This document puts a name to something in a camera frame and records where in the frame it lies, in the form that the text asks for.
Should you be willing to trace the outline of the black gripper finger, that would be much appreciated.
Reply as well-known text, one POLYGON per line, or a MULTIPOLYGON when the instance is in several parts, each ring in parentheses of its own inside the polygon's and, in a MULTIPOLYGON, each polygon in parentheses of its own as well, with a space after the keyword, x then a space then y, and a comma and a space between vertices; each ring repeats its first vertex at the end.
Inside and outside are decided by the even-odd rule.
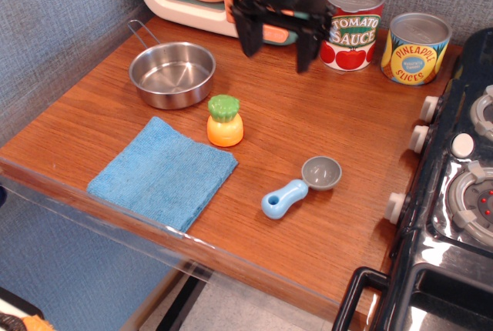
POLYGON ((263 22, 239 9, 233 10, 233 17, 243 53, 252 57, 263 46, 263 22))
POLYGON ((318 56, 323 36, 311 29, 302 28, 297 38, 297 73, 306 72, 318 56))

